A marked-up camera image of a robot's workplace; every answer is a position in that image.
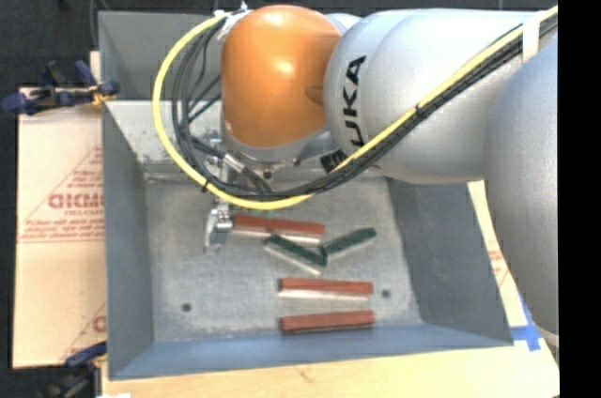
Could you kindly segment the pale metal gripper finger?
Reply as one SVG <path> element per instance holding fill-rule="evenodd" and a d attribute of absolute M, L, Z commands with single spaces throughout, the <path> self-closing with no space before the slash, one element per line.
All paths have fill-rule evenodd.
<path fill-rule="evenodd" d="M 204 253 L 215 253 L 219 250 L 220 244 L 216 238 L 217 234 L 217 223 L 218 223 L 218 211 L 213 208 L 206 219 L 205 231 L 203 238 L 203 252 Z"/>
<path fill-rule="evenodd" d="M 229 211 L 215 208 L 211 211 L 212 225 L 210 227 L 210 246 L 222 246 L 233 228 Z"/>

